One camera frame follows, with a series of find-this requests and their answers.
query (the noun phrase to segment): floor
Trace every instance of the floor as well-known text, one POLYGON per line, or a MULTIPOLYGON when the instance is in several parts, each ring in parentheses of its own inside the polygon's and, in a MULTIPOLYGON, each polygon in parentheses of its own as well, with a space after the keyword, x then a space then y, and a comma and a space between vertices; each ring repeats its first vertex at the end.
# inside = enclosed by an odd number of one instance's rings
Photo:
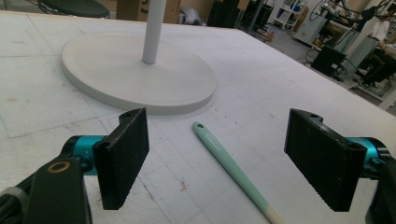
MULTIPOLYGON (((3 1, 0 1, 0 10, 4 10, 3 1)), ((23 11, 23 12, 33 12, 33 13, 43 13, 38 7, 35 5, 35 2, 29 2, 26 0, 12 0, 11 10, 14 11, 23 11)), ((115 13, 110 15, 111 19, 115 18, 115 13)), ((309 46, 302 44, 292 38, 294 35, 293 32, 287 30, 281 30, 276 26, 271 26, 269 28, 274 29, 275 38, 272 41, 265 41, 265 43, 271 46, 274 49, 288 55, 292 59, 300 63, 310 63, 312 62, 318 53, 310 48, 309 46)), ((357 86, 357 83, 352 81, 352 78, 345 77, 344 82, 338 82, 341 86, 344 86, 350 91, 358 94, 360 97, 366 99, 367 101, 379 105, 381 102, 371 95, 365 93, 364 91, 359 90, 358 88, 354 88, 357 86)), ((396 116, 396 106, 391 106, 387 109, 387 111, 396 116)))

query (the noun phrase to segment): white table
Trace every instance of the white table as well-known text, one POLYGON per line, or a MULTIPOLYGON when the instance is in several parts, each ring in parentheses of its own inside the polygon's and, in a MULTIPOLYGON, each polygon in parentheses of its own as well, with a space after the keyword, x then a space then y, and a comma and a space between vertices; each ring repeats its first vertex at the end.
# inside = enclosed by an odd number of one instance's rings
MULTIPOLYGON (((123 111, 64 77, 63 46, 94 32, 143 35, 145 23, 2 12, 0 27, 5 189, 56 157, 70 136, 118 125, 123 111)), ((165 25, 162 39, 209 63, 219 87, 197 111, 148 116, 150 153, 120 211, 104 211, 96 177, 86 177, 94 223, 268 223, 192 132, 194 121, 212 131, 286 223, 364 223, 376 182, 360 180, 350 212, 334 213, 283 152, 289 110, 317 113, 343 136, 378 138, 394 154, 391 114, 237 30, 165 25)))

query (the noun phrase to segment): round white base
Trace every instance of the round white base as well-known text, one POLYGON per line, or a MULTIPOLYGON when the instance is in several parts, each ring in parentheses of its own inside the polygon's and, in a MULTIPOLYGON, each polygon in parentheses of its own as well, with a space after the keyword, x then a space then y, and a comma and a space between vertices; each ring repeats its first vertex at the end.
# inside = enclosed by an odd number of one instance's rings
POLYGON ((217 81, 210 66, 186 49, 160 42, 155 64, 142 62, 143 36, 82 35, 62 52, 65 75, 92 98, 151 115, 191 112, 206 105, 217 81))

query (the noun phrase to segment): toothbrush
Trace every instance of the toothbrush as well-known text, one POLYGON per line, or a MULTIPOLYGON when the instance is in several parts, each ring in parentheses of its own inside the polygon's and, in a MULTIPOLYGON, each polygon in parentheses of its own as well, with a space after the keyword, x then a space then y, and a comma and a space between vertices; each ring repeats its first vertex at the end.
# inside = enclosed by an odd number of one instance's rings
POLYGON ((262 197, 253 183, 248 179, 239 165, 221 145, 219 140, 200 122, 194 122, 192 129, 204 143, 206 148, 224 167, 233 180, 246 193, 256 206, 264 213, 272 224, 284 224, 283 219, 276 213, 274 208, 262 197))

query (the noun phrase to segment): black stool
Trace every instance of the black stool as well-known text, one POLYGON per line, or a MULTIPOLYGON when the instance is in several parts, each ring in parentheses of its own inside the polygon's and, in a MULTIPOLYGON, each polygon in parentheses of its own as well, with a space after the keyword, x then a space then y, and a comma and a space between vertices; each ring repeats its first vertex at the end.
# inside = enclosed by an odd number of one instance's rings
POLYGON ((93 0, 38 0, 38 7, 47 14, 89 18, 109 18, 108 9, 93 0))

